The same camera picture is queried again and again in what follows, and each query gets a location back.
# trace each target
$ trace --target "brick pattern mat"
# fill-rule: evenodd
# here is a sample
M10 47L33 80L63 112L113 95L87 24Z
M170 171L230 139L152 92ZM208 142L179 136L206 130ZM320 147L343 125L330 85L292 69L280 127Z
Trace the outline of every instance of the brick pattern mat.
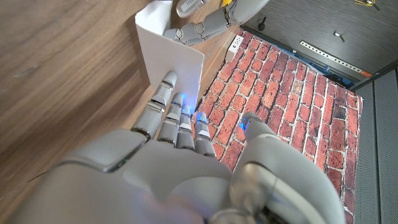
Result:
M244 150L238 121L253 111L323 170L353 223L362 98L307 64L243 30L235 58L219 70L199 111L206 113L217 158L231 170Z

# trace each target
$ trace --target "wood grain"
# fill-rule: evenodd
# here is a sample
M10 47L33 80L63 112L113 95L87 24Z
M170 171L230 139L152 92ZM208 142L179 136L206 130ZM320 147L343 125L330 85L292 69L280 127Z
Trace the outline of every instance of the wood grain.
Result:
M148 2L1 1L0 223L66 152L132 126L153 94L134 21ZM194 46L206 55L202 94L237 28Z

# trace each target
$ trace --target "robotic hand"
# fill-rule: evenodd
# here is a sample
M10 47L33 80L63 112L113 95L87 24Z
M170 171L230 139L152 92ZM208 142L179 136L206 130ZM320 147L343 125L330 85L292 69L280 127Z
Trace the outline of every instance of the robotic hand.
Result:
M206 116L190 114L169 72L129 130L72 151L45 175L10 223L344 223L326 175L254 113L232 173L215 159ZM157 140L155 134L162 123Z
M177 4L177 14L180 17L187 17L208 1L181 0ZM268 2L269 0L232 0L229 4L207 15L203 22L188 23L181 29L166 30L164 36L185 45L197 44L226 31L231 25L248 21Z

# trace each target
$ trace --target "white paper sheet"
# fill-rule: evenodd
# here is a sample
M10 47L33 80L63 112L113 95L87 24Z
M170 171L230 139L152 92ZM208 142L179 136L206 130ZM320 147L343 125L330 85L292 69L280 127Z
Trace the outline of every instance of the white paper sheet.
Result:
M205 56L190 47L163 37L169 28L171 1L152 1L136 14L136 25L150 84L157 88L164 75L178 75L174 93L184 94L184 103L194 113Z

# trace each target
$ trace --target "electrical outlet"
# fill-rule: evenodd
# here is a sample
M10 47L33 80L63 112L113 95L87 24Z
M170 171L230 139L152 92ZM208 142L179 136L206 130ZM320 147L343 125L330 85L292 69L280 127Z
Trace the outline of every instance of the electrical outlet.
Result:
M239 47L241 46L243 41L243 37L237 35L235 39L232 41L232 44L229 46L228 51L225 56L225 60L227 62L232 62L234 59L236 52L238 51Z

